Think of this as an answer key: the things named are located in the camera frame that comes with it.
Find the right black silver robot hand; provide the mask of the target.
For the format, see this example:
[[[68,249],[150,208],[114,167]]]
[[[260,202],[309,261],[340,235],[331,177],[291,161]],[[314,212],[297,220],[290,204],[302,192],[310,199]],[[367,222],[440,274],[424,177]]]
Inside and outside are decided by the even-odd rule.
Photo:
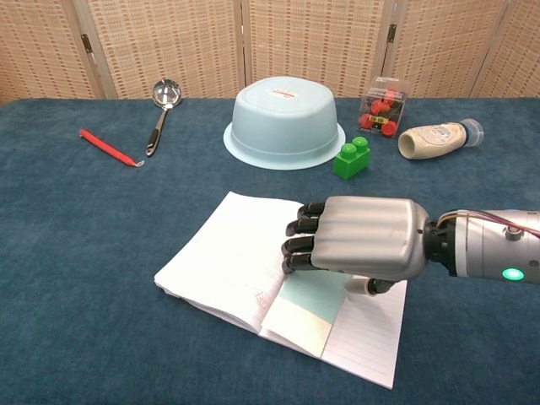
[[[427,219],[424,208],[406,198],[337,196],[307,203],[286,227],[283,272],[360,276],[366,294],[384,294],[426,268]]]

